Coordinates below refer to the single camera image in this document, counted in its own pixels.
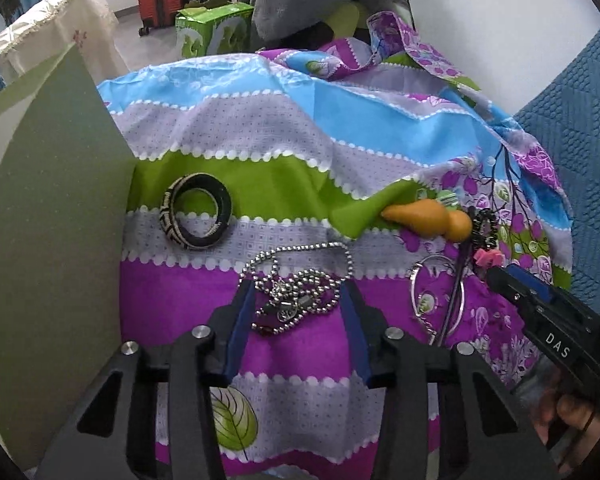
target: silver bead chain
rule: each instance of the silver bead chain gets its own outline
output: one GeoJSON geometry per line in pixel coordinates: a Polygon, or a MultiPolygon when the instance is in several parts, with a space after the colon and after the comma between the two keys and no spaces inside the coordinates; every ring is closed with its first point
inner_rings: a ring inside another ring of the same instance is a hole
{"type": "Polygon", "coordinates": [[[324,242],[311,245],[294,245],[276,247],[271,251],[260,251],[253,260],[244,266],[240,280],[252,278],[256,290],[266,294],[269,299],[264,307],[256,310],[256,316],[276,314],[279,327],[270,327],[252,323],[251,328],[267,335],[277,335],[295,327],[308,314],[328,314],[340,300],[340,284],[353,278],[353,258],[349,248],[342,242],[324,242]],[[326,272],[317,269],[298,270],[288,278],[279,275],[279,253],[297,251],[316,251],[320,249],[339,248],[347,258],[347,277],[333,278],[326,272]],[[272,260],[271,272],[263,278],[256,275],[256,267],[267,260],[272,260]]]}

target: gray floor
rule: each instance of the gray floor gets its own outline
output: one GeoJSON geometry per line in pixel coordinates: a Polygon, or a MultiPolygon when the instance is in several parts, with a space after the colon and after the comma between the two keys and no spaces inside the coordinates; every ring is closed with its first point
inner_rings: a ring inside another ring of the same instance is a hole
{"type": "Polygon", "coordinates": [[[180,59],[176,51],[174,27],[152,28],[148,36],[138,36],[142,21],[138,13],[118,19],[114,40],[122,59],[132,72],[148,65],[160,65],[180,59]]]}

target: silver screw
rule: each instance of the silver screw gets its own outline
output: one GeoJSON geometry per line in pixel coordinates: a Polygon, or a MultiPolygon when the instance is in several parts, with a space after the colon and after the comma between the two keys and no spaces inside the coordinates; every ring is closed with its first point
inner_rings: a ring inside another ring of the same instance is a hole
{"type": "Polygon", "coordinates": [[[471,343],[462,341],[456,345],[456,350],[460,355],[471,355],[474,353],[474,346],[471,343]]]}
{"type": "Polygon", "coordinates": [[[124,355],[133,355],[139,349],[140,349],[140,345],[138,343],[136,343],[135,341],[127,341],[125,343],[122,343],[122,346],[120,347],[120,351],[124,355]]]}
{"type": "Polygon", "coordinates": [[[191,335],[196,339],[204,339],[209,334],[211,334],[211,329],[207,325],[198,325],[191,331],[191,335]]]}
{"type": "Polygon", "coordinates": [[[404,337],[404,331],[397,326],[390,326],[384,331],[384,335],[387,339],[398,340],[404,337]]]}

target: cream fabric cover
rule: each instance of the cream fabric cover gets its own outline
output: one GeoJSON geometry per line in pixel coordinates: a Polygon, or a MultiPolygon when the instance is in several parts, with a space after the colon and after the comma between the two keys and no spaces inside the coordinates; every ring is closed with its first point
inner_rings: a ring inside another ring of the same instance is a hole
{"type": "Polygon", "coordinates": [[[117,24],[106,0],[42,0],[0,33],[0,74],[8,84],[75,43],[96,84],[124,75],[117,24]]]}

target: silver hoop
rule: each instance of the silver hoop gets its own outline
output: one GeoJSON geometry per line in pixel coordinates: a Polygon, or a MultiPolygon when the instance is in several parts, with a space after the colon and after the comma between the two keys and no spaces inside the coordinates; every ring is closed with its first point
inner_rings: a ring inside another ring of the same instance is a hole
{"type": "MultiPolygon", "coordinates": [[[[447,269],[451,270],[451,272],[454,272],[455,264],[451,258],[449,258],[448,256],[445,256],[444,254],[430,254],[426,258],[417,262],[413,267],[411,267],[411,274],[410,274],[411,306],[413,307],[413,313],[415,314],[416,318],[423,326],[425,332],[427,332],[427,334],[429,335],[428,344],[433,345],[433,341],[435,340],[438,332],[433,327],[433,325],[429,322],[429,320],[425,319],[424,313],[421,312],[419,309],[420,298],[422,295],[420,295],[420,297],[418,297],[418,301],[416,301],[416,279],[418,278],[418,273],[420,272],[420,269],[425,267],[425,263],[429,260],[442,261],[445,264],[445,267],[447,269]]],[[[456,318],[456,321],[451,326],[451,329],[449,329],[449,332],[446,334],[447,336],[452,335],[452,333],[456,331],[456,328],[458,328],[458,326],[460,325],[460,321],[462,320],[463,313],[464,313],[464,281],[460,280],[460,308],[458,309],[458,317],[456,318]]]]}

